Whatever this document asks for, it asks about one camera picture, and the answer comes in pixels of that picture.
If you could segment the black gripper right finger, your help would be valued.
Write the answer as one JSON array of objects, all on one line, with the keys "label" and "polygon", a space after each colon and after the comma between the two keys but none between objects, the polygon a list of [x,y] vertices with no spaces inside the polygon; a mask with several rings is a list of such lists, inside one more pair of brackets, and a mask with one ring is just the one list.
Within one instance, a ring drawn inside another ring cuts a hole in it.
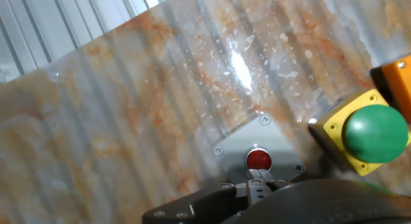
[{"label": "black gripper right finger", "polygon": [[274,179],[265,169],[250,169],[247,178],[247,198],[264,198],[286,185],[285,180]]}]

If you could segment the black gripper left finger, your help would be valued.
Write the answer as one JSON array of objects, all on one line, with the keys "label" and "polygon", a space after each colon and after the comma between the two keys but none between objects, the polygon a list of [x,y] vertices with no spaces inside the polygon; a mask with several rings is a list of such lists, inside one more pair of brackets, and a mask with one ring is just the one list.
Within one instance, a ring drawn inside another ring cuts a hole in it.
[{"label": "black gripper left finger", "polygon": [[145,212],[143,224],[235,223],[249,207],[249,185],[220,183]]}]

